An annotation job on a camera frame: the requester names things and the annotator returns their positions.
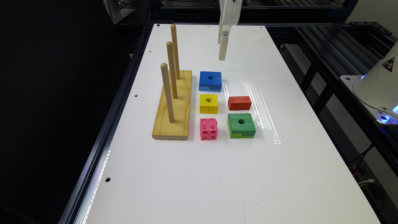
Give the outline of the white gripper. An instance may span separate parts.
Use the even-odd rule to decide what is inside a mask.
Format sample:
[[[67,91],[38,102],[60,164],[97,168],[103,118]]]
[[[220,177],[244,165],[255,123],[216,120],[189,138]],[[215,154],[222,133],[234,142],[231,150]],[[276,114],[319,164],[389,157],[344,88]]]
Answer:
[[[230,26],[239,22],[243,0],[219,0],[220,22],[218,26],[218,44],[220,45],[218,59],[225,60],[228,48]]]

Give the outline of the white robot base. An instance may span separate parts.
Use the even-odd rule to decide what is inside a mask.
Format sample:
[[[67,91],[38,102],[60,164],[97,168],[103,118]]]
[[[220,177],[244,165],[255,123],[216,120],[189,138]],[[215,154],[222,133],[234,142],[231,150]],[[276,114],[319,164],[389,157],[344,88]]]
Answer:
[[[367,74],[340,80],[382,125],[397,125],[397,44]]]

